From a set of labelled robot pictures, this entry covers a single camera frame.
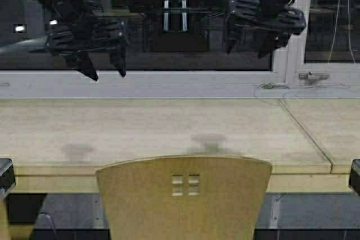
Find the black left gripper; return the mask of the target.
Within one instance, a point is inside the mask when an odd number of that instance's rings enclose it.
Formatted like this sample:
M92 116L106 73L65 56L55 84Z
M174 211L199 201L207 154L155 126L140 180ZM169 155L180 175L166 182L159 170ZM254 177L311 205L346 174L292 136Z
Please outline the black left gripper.
M45 48L53 55L64 55L66 66L98 81L88 52L109 52L110 63L126 77L126 46L129 44L128 20L121 17L95 17L84 25L54 26L47 34Z

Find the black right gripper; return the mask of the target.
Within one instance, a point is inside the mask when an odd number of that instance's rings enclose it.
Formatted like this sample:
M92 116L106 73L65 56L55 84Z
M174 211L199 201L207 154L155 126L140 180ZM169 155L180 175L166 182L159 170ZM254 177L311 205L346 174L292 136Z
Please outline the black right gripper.
M265 30L260 34L258 58L286 47L292 34L299 35L307 27L302 10L288 5L264 10L260 0L228 0L228 17L237 26L225 28L226 53L241 40L243 26L251 26Z

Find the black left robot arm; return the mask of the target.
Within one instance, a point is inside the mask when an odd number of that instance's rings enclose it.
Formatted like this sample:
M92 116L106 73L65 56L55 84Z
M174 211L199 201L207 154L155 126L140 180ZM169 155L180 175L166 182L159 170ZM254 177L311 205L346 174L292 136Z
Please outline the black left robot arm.
M116 17L99 16L94 0L33 0L55 14L57 25L47 34L46 50L61 56L69 69L98 81L91 52L106 52L121 77L127 74L125 22Z

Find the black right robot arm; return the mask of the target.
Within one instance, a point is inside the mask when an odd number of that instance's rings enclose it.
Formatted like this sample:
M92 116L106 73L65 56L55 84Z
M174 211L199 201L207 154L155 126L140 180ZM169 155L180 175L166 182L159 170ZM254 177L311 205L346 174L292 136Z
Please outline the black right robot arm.
M270 71L306 28L295 0L110 0L131 19L132 71Z

